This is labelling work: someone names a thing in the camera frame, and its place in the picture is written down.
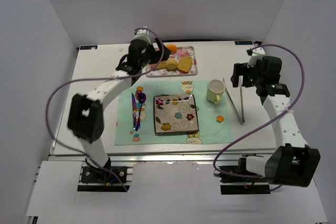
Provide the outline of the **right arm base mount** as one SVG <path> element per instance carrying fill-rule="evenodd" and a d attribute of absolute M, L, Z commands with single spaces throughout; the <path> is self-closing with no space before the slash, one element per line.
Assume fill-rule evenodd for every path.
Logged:
<path fill-rule="evenodd" d="M 238 175 L 256 176 L 246 169 L 246 156 L 238 159 L 237 165 L 222 165 L 219 169 Z M 219 173 L 214 170 L 214 176 L 219 178 L 220 193 L 222 195 L 266 195 L 270 194 L 270 187 L 264 178 L 235 177 Z"/>

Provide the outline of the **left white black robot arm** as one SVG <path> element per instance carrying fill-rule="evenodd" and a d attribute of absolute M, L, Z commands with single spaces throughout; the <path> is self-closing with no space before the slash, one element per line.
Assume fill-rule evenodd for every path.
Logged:
<path fill-rule="evenodd" d="M 148 39 L 133 39 L 111 77 L 88 93 L 72 97 L 67 127 L 79 139 L 88 163 L 95 168 L 105 171 L 110 163 L 101 140 L 104 110 L 121 92 L 136 83 L 144 74 L 145 66 L 165 60 L 170 54 L 159 38 L 155 42 L 158 50 Z"/>

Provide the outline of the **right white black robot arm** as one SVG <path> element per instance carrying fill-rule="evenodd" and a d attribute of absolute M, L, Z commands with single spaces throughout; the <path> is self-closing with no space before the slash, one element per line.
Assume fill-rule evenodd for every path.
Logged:
<path fill-rule="evenodd" d="M 236 88 L 256 87 L 256 93 L 272 122 L 276 150 L 271 155 L 247 155 L 240 158 L 244 174 L 256 174 L 269 184 L 308 187 L 320 161 L 320 153 L 310 148 L 303 138 L 293 113 L 289 110 L 290 93 L 281 84 L 282 61 L 277 57 L 263 56 L 249 63 L 236 63 L 231 82 Z"/>

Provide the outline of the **metal tongs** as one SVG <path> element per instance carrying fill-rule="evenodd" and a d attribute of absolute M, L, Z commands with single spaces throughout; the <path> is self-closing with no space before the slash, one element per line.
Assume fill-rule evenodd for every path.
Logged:
<path fill-rule="evenodd" d="M 238 104 L 233 100 L 228 88 L 225 89 L 224 93 L 240 125 L 244 125 L 245 124 L 245 111 L 244 111 L 244 101 L 243 101 L 243 86 L 242 86 L 241 78 L 238 78 L 238 89 L 239 89 L 239 96 L 236 97 L 236 101 L 239 101 L 239 106 L 237 106 Z"/>

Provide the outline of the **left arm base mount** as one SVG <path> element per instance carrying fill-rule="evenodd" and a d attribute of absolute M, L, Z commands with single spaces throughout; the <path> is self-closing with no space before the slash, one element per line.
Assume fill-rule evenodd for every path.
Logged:
<path fill-rule="evenodd" d="M 79 192 L 105 192 L 125 193 L 130 187 L 132 168 L 127 166 L 113 166 L 108 164 L 113 174 L 92 166 L 87 161 L 82 164 L 77 191 Z"/>

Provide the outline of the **small round bread piece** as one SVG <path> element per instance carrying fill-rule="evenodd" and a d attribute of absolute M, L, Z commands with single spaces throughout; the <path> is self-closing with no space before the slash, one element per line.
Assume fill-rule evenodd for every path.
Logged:
<path fill-rule="evenodd" d="M 178 66 L 178 61 L 174 58 L 170 58 L 166 61 L 165 67 L 167 70 L 172 71 L 175 70 Z"/>

